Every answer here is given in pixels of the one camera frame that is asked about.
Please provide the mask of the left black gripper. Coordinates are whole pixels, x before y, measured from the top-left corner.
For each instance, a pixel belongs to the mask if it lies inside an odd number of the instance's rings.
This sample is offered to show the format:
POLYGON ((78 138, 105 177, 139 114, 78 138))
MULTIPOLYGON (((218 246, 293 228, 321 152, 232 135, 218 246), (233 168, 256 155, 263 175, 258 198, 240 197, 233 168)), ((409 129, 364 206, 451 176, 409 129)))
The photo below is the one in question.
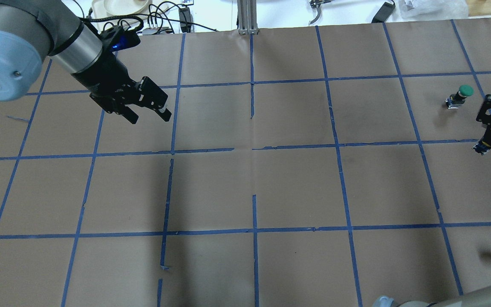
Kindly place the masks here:
POLYGON ((71 76, 90 91, 90 97, 106 113, 120 115, 133 125, 139 116, 128 105, 155 111, 165 122, 171 119, 172 112, 166 106, 168 95, 164 90, 148 76, 136 83, 112 52, 102 52, 92 65, 71 76))

